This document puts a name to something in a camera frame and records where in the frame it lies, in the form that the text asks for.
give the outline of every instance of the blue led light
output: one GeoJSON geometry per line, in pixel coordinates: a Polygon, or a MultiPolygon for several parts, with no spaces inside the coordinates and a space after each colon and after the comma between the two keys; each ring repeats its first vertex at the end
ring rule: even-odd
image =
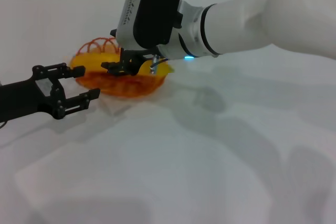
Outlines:
{"type": "Polygon", "coordinates": [[[192,56],[186,56],[186,57],[184,57],[184,59],[185,59],[185,60],[193,60],[194,57],[192,57],[192,56]]]}

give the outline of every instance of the yellow object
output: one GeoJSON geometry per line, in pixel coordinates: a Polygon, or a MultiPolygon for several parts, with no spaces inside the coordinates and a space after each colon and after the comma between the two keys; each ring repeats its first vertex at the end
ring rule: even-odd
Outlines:
{"type": "MultiPolygon", "coordinates": [[[[87,52],[75,56],[70,67],[74,68],[76,66],[85,66],[86,72],[107,72],[105,68],[100,65],[102,62],[119,62],[120,55],[116,53],[107,52],[87,52]]],[[[152,61],[146,61],[140,68],[138,75],[141,76],[152,76],[150,74],[150,67],[152,61]]],[[[159,64],[157,67],[157,76],[167,76],[169,73],[173,73],[174,70],[166,62],[159,64]]]]}
{"type": "Polygon", "coordinates": [[[88,89],[99,88],[102,93],[116,97],[136,98],[153,93],[159,88],[166,76],[174,70],[166,62],[159,64],[157,74],[150,74],[152,61],[146,61],[136,76],[112,76],[101,67],[102,62],[119,62],[120,53],[114,45],[89,48],[89,52],[77,53],[72,59],[70,67],[85,66],[84,77],[77,78],[77,82],[88,89]]]}

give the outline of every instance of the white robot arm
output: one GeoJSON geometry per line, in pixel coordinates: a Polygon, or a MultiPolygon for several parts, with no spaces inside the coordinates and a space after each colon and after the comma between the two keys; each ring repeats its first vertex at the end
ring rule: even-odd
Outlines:
{"type": "MultiPolygon", "coordinates": [[[[126,1],[114,31],[127,50],[149,49],[135,35],[141,1],[126,1]]],[[[169,40],[156,45],[168,59],[217,57],[270,44],[336,59],[336,0],[232,0],[205,8],[179,1],[177,11],[182,22],[171,25],[169,40]]]]}

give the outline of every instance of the cable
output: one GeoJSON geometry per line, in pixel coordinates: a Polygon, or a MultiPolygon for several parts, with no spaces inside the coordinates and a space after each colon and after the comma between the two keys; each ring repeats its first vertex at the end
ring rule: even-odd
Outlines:
{"type": "Polygon", "coordinates": [[[160,61],[158,61],[157,63],[154,63],[153,65],[151,65],[151,68],[155,68],[157,65],[159,65],[159,64],[161,64],[161,63],[164,63],[164,62],[166,62],[166,61],[168,61],[168,59],[160,60],[160,61]]]}
{"type": "Polygon", "coordinates": [[[0,126],[0,130],[6,126],[6,124],[8,123],[8,121],[4,122],[1,126],[0,126]]]}

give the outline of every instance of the orange wire basket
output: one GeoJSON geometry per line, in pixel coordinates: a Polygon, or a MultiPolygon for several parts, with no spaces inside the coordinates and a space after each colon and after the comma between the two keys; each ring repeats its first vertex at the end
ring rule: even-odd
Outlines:
{"type": "Polygon", "coordinates": [[[99,88],[102,93],[122,98],[137,98],[149,95],[163,83],[172,68],[165,62],[159,65],[157,74],[150,74],[151,61],[141,67],[136,76],[113,76],[100,65],[102,62],[119,62],[120,51],[115,38],[97,38],[84,44],[73,57],[70,66],[85,66],[84,77],[76,81],[88,88],[99,88]]]}

